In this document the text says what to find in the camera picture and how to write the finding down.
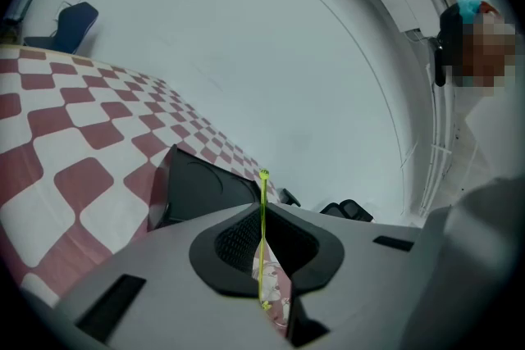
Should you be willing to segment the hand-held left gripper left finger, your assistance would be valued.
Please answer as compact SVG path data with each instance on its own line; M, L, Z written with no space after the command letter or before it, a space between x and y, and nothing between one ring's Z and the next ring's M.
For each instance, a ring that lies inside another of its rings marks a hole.
M220 295L190 264L198 234L251 208L232 207L154 230L107 259L55 307L29 291L24 297L59 343L74 350L292 350L257 299ZM101 343L75 323L121 275L145 283Z

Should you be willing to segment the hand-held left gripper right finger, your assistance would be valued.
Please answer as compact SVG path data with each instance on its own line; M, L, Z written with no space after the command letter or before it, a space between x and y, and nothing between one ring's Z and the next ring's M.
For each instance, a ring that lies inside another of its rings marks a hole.
M325 347L337 332L373 334L381 307L422 232L418 227L357 221L286 205L269 205L266 238L291 281L286 338Z

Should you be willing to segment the clear pink-printed cup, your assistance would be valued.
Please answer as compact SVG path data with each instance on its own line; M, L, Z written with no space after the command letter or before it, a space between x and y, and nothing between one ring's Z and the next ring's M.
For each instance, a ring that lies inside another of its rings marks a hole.
M291 281L269 244L264 244L260 263L258 245L253 257L252 277L262 281L262 308L276 331L286 336L291 308Z

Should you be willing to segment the yellow stick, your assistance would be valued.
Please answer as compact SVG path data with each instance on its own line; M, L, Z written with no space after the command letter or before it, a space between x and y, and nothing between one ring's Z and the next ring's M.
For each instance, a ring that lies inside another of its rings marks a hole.
M258 298L264 311L268 311L272 306L263 296L263 268L264 268L264 251L266 247L266 209L267 209L267 182L269 180L269 171L261 169L259 171L261 180L260 190L260 228L261 241L259 246L259 263L258 263Z

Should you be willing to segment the black office chair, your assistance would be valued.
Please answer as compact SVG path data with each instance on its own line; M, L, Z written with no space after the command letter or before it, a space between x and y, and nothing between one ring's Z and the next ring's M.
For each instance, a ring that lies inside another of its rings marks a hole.
M281 202L286 205L301 207L299 200L288 189L279 189L278 196ZM352 199L346 199L340 203L330 202L318 211L318 213L348 220L362 222L374 221L373 216Z

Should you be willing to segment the black rectangular box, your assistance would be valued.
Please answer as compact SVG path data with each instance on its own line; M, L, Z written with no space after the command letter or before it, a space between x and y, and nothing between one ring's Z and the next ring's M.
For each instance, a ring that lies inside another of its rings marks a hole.
M260 187L228 170L172 146L154 172L148 193L148 230L251 204Z

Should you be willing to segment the pink white checkered tablecloth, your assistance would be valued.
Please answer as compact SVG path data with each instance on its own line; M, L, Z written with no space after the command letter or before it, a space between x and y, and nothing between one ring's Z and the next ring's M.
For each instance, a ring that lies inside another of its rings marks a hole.
M15 282L52 306L144 236L172 146L258 179L258 163L165 81L0 46L0 258Z

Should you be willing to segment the blue chair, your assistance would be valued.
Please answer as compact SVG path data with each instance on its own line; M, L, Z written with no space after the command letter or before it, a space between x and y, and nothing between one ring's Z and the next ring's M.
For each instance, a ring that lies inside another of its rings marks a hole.
M48 37L25 37L23 45L55 52L75 54L85 35L98 19L99 12L88 2L81 2L63 9L57 29Z

